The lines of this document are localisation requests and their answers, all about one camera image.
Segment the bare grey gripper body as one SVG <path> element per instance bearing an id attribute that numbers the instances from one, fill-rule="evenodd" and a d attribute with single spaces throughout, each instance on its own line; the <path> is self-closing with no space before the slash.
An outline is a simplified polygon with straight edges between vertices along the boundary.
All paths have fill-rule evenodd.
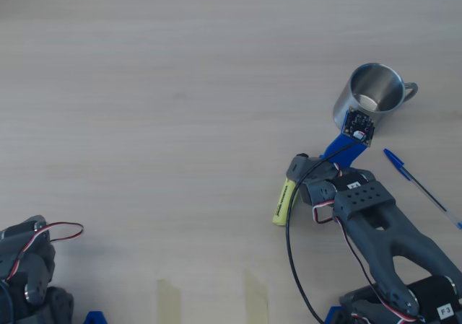
<path id="1" fill-rule="evenodd" d="M 1 231 L 1 252 L 18 253 L 38 232 L 40 228 L 46 226 L 46 220 L 43 216 L 32 216 L 25 221 L 10 226 Z M 42 233 L 27 249 L 28 253 L 48 253 L 51 251 L 49 234 Z"/>

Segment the grey camera-carrying gripper body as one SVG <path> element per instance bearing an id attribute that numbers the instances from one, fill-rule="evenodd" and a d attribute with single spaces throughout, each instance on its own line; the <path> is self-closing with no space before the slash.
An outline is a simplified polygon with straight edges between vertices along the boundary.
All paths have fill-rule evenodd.
<path id="1" fill-rule="evenodd" d="M 339 169 L 333 163 L 325 162 L 312 171 L 300 185 L 303 203 L 316 205 L 333 200 L 336 188 L 332 183 L 339 175 Z"/>

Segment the white-padded gripper finger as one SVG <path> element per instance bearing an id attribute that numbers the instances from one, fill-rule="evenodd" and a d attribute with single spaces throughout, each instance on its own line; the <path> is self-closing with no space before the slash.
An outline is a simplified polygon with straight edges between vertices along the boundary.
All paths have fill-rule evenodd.
<path id="1" fill-rule="evenodd" d="M 317 157 L 309 157 L 305 153 L 297 154 L 288 167 L 288 180 L 298 183 L 300 178 L 317 162 Z"/>

